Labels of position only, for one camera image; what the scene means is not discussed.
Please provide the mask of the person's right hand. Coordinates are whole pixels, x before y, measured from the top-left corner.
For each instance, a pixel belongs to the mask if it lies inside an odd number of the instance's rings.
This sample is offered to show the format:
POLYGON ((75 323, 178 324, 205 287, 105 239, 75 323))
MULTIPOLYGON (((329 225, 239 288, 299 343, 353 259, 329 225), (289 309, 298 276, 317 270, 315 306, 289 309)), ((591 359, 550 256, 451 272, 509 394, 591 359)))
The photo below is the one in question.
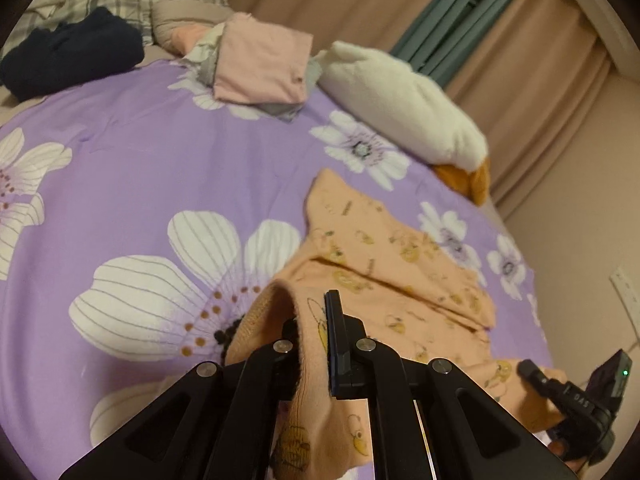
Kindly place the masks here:
POLYGON ((571 471, 576 474, 578 478, 582 478, 586 470, 588 469, 588 457, 575 458, 574 460, 568 460, 566 454, 568 453, 568 445, 562 440, 554 440, 548 444, 548 450, 554 455, 562 458, 565 466, 570 468, 571 471))

